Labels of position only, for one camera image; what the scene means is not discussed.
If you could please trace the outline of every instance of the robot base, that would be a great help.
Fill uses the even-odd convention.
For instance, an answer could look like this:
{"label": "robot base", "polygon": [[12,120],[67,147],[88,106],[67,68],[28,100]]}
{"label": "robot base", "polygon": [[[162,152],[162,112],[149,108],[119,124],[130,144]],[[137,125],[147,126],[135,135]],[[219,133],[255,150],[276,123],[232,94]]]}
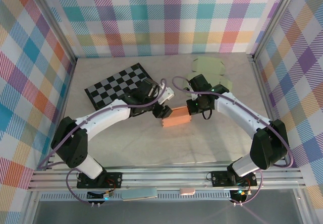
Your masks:
{"label": "robot base", "polygon": [[237,180],[236,183],[228,178],[227,171],[212,171],[211,173],[211,181],[213,187],[223,187],[223,186],[237,186],[237,187],[249,187],[257,186],[257,179],[253,173],[248,173],[241,179]]}
{"label": "robot base", "polygon": [[78,189],[119,189],[121,188],[122,173],[107,173],[105,170],[96,178],[90,179],[80,173],[76,188]]}

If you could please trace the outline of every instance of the colorful plaid pattern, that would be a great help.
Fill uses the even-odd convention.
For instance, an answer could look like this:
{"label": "colorful plaid pattern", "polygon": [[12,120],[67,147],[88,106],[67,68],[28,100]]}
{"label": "colorful plaid pattern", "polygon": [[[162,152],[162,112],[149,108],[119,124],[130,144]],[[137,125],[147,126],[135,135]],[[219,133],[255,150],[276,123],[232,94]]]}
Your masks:
{"label": "colorful plaid pattern", "polygon": [[259,67],[323,222],[323,0],[292,0]]}
{"label": "colorful plaid pattern", "polygon": [[257,47],[258,47],[258,45],[259,45],[259,43],[260,43],[260,41],[261,41],[264,33],[265,33],[265,31],[267,30],[267,27],[268,27],[268,25],[269,25],[269,23],[270,23],[273,15],[276,12],[276,9],[277,9],[280,1],[281,0],[275,0],[275,2],[273,4],[273,6],[272,6],[272,8],[271,8],[271,10],[269,12],[269,14],[267,15],[267,18],[265,20],[265,23],[262,25],[261,31],[260,31],[260,33],[257,36],[256,42],[255,42],[255,44],[253,45],[253,47],[251,49],[251,52],[250,52],[251,54],[254,54],[255,53],[255,51],[256,51],[256,49],[257,49]]}
{"label": "colorful plaid pattern", "polygon": [[76,55],[245,51],[268,0],[47,0]]}
{"label": "colorful plaid pattern", "polygon": [[72,65],[34,0],[0,0],[0,223],[17,223]]}

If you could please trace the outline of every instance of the black mounting plate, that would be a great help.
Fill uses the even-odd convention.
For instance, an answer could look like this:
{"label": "black mounting plate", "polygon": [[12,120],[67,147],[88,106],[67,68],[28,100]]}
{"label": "black mounting plate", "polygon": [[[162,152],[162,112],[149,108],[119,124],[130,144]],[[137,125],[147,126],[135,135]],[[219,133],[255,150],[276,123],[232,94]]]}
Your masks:
{"label": "black mounting plate", "polygon": [[257,179],[252,178],[255,177],[253,173],[248,173],[246,176],[243,177],[242,181],[238,181],[235,185],[232,181],[228,178],[227,171],[212,171],[211,173],[211,180],[213,187],[227,187],[227,186],[238,186],[238,187],[248,187],[249,183],[247,179],[250,181],[250,186],[257,186]]}
{"label": "black mounting plate", "polygon": [[[114,172],[114,173],[105,173],[105,180],[113,180],[116,184],[116,189],[121,188],[122,183],[122,173]],[[78,176],[78,181],[76,188],[78,189],[113,189],[114,184],[110,181],[110,184],[107,181],[102,181],[101,184],[98,184],[98,181],[90,179],[84,173],[80,173]]]}

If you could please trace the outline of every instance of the pink eraser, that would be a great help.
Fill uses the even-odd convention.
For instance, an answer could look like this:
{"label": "pink eraser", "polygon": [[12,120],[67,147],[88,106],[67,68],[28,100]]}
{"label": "pink eraser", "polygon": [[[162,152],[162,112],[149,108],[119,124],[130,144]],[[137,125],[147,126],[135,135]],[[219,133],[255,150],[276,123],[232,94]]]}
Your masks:
{"label": "pink eraser", "polygon": [[194,195],[194,188],[180,188],[180,195]]}

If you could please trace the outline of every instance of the aluminum frame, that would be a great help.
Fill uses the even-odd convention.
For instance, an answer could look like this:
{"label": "aluminum frame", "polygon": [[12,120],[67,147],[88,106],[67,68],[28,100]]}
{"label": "aluminum frame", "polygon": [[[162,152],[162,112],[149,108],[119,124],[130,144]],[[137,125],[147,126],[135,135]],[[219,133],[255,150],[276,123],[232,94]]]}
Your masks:
{"label": "aluminum frame", "polygon": [[[59,38],[60,43],[64,46],[68,55],[73,62],[76,62],[75,55],[73,54],[68,41],[62,33],[57,21],[51,13],[45,0],[36,0],[41,11],[45,14],[45,18],[56,36]],[[272,35],[276,25],[279,23],[282,15],[284,14],[290,0],[282,0],[279,8],[272,18],[269,27],[267,28],[264,37],[262,38],[259,46],[255,52],[255,60],[253,56],[249,56],[253,68],[254,76],[256,78],[259,90],[261,92],[262,100],[268,116],[274,119],[274,112],[271,108],[270,101],[267,98],[264,83],[260,77],[260,71],[257,66],[257,57],[260,55],[266,46],[268,39]],[[62,116],[64,115],[67,100],[64,102]],[[279,164],[285,164],[286,161],[281,160]],[[121,190],[132,187],[145,187],[157,186],[158,191],[174,191],[182,187],[192,187],[197,191],[218,191],[218,190],[235,190],[234,188],[213,188],[211,182],[207,181],[205,176],[210,171],[225,171],[226,167],[231,162],[214,162],[214,163],[197,163],[197,164],[174,164],[174,165],[153,165],[153,166],[125,166],[125,167],[108,167],[108,171],[123,172],[123,184]],[[30,184],[28,195],[24,200],[25,212],[21,213],[19,223],[32,223],[39,201],[41,200],[43,191],[54,191],[61,193],[66,191],[65,176],[68,170],[52,170],[36,171],[32,182]],[[287,169],[272,167],[267,171],[263,171],[264,182],[263,189],[293,189],[297,204],[300,208],[301,215],[304,223],[318,223],[317,218],[313,215],[310,203],[308,202],[305,182],[299,169]],[[72,189],[76,192],[84,192],[86,189],[76,189],[76,173],[70,175],[69,183]]]}

